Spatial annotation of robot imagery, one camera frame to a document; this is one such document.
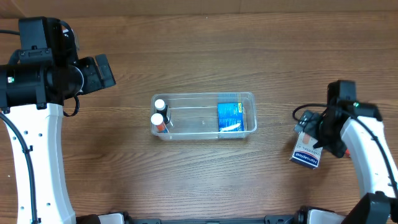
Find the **white Hansaplast plaster box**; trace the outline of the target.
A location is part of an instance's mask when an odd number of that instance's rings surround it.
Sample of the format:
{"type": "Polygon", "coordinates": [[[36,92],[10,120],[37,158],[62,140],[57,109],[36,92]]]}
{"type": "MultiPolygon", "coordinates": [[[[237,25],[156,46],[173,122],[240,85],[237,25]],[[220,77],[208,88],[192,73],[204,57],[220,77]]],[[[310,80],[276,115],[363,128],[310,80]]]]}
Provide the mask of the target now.
{"type": "Polygon", "coordinates": [[[322,147],[314,148],[318,141],[305,132],[298,134],[290,161],[310,169],[317,169],[322,156],[322,147]]]}

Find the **black tube white cap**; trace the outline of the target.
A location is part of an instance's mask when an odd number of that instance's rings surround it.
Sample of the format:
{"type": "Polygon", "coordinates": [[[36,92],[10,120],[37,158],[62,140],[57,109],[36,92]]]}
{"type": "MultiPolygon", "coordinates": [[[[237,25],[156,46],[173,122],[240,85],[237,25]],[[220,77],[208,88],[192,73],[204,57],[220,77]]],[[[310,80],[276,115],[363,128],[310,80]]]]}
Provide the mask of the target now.
{"type": "Polygon", "coordinates": [[[169,124],[170,123],[170,110],[169,110],[168,104],[162,99],[157,99],[157,100],[155,100],[154,106],[156,108],[156,112],[163,116],[164,123],[169,124]]]}

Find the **orange tube white cap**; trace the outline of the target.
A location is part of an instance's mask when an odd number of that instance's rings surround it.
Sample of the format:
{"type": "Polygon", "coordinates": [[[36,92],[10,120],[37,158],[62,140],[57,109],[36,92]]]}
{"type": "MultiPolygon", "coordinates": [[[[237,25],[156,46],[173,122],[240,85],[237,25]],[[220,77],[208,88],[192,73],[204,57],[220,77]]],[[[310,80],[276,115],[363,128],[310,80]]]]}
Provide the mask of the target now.
{"type": "Polygon", "coordinates": [[[169,129],[164,122],[164,117],[160,113],[154,113],[150,121],[156,127],[158,133],[169,133],[169,129]]]}

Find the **clear plastic container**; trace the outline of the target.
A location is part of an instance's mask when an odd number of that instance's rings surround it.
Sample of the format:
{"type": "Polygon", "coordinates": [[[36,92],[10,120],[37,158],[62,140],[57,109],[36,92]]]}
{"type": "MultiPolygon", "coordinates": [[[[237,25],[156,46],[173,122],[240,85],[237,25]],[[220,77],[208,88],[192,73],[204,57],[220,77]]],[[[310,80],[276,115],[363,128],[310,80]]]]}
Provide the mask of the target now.
{"type": "Polygon", "coordinates": [[[257,112],[251,92],[161,93],[152,97],[150,113],[156,113],[155,100],[164,100],[170,110],[169,133],[151,133],[161,140],[241,139],[257,129],[257,112]],[[242,103],[244,131],[219,132],[218,104],[242,103]]]}

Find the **blue medicine box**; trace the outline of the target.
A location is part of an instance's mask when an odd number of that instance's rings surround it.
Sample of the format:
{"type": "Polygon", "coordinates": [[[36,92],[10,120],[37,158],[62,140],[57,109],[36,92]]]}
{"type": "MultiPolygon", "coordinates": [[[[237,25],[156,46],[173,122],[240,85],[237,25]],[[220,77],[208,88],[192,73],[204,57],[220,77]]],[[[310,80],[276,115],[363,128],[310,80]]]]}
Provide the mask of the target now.
{"type": "Polygon", "coordinates": [[[218,104],[219,132],[244,131],[242,103],[218,104]]]}

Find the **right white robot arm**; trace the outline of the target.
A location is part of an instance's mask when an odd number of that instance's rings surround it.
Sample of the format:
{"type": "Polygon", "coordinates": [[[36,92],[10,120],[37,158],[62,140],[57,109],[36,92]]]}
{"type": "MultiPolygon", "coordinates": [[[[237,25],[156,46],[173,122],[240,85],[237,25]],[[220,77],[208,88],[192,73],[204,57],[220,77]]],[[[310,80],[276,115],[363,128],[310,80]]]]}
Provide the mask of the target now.
{"type": "Polygon", "coordinates": [[[388,148],[382,116],[376,105],[343,100],[322,104],[324,112],[302,105],[295,131],[303,140],[307,134],[313,145],[296,143],[294,158],[317,164],[316,149],[326,149],[337,158],[350,154],[358,178],[360,201],[341,216],[329,210],[303,207],[295,223],[387,223],[397,222],[397,166],[388,148]]]}

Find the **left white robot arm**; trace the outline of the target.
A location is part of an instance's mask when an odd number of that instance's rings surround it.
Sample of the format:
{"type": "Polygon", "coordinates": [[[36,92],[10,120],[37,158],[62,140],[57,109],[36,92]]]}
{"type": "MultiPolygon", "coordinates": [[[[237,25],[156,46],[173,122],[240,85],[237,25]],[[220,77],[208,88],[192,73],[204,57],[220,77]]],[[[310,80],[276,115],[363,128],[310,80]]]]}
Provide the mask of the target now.
{"type": "Polygon", "coordinates": [[[123,216],[76,216],[62,154],[64,101],[116,84],[104,54],[69,62],[15,52],[1,66],[1,119],[11,140],[18,223],[122,223],[123,216]]]}

